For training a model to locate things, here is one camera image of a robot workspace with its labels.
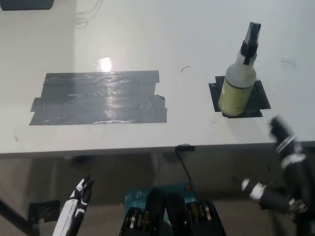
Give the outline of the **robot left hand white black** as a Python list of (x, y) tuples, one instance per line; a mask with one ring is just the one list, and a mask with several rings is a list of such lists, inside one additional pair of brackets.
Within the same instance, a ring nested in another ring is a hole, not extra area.
[(76, 236), (92, 196), (91, 175), (85, 176), (65, 202), (52, 236)]

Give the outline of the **robot right hand black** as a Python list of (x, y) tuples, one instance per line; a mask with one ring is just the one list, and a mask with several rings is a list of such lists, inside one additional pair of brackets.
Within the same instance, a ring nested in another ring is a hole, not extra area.
[(241, 182), (242, 192), (258, 202), (264, 209), (284, 214), (313, 215), (315, 213), (315, 178), (301, 144), (280, 117), (271, 119), (270, 132), (276, 140), (276, 153), (279, 157), (287, 195), (282, 195), (248, 178)]

